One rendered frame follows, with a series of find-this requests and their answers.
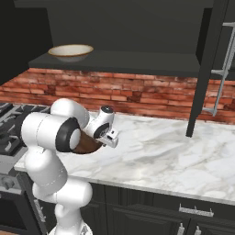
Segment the black gas hob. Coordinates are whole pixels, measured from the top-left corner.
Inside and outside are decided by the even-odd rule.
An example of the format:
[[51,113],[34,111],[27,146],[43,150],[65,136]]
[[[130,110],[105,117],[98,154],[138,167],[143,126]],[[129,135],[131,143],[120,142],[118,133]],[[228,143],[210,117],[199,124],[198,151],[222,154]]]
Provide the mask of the black gas hob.
[[24,147],[16,134],[16,118],[24,113],[50,113],[49,106],[0,103],[0,156],[14,158]]

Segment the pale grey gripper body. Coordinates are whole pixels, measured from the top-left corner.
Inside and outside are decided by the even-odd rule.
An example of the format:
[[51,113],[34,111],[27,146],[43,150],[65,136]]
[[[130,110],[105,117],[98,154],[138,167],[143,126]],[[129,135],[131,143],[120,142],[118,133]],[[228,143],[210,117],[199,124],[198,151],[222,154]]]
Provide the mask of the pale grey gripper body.
[[116,148],[118,145],[118,131],[116,129],[111,129],[102,138],[102,141],[105,145],[107,145],[111,148]]

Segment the dark base cupboard door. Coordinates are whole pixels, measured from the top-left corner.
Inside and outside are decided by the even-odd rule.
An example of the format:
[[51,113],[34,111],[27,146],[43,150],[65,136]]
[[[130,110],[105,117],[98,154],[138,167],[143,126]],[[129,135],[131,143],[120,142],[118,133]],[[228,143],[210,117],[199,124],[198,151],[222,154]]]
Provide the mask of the dark base cupboard door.
[[185,235],[194,235],[199,226],[201,235],[235,235],[235,222],[217,218],[191,218]]
[[81,208],[84,222],[90,227],[93,235],[108,235],[106,222],[106,197],[103,185],[91,183],[93,196],[90,203]]
[[177,235],[181,223],[187,232],[190,218],[178,212],[150,207],[106,206],[108,235]]

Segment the white bowl with brown rim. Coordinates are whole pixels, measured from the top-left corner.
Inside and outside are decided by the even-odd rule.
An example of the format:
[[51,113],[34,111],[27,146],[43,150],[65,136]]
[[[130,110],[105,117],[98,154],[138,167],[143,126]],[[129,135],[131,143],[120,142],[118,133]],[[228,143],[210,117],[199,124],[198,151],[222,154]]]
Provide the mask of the white bowl with brown rim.
[[84,60],[94,48],[84,44],[68,44],[49,49],[48,54],[62,62],[80,62]]

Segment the dark drawer front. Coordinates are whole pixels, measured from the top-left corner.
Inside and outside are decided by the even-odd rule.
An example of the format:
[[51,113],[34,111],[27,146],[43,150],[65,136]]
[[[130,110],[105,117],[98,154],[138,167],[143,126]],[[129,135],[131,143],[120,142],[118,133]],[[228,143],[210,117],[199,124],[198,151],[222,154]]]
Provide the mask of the dark drawer front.
[[178,211],[179,206],[203,211],[212,211],[215,218],[235,221],[235,206],[220,203],[196,200],[179,196],[168,196],[163,194],[153,195],[155,207]]

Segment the dark neighbouring wall cabinet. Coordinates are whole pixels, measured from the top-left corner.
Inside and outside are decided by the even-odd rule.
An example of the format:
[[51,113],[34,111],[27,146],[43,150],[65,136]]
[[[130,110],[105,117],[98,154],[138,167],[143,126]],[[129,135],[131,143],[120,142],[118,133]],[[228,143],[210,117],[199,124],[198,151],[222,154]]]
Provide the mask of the dark neighbouring wall cabinet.
[[[226,15],[224,18],[225,23],[235,22],[235,0],[229,0]],[[221,70],[223,67],[224,59],[226,56],[229,40],[232,32],[232,27],[223,26],[218,42],[217,53],[213,65],[214,70]],[[229,74],[226,78],[227,81],[235,81],[235,55],[229,69]]]

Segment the steel oven knob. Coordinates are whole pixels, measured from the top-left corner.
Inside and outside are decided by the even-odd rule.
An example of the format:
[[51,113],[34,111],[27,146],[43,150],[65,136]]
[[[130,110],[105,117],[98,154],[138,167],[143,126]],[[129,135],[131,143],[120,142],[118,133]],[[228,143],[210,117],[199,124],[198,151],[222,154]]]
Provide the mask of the steel oven knob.
[[11,179],[10,177],[3,177],[2,178],[2,185],[4,186],[4,188],[6,190],[13,188],[15,185],[15,182],[13,179]]

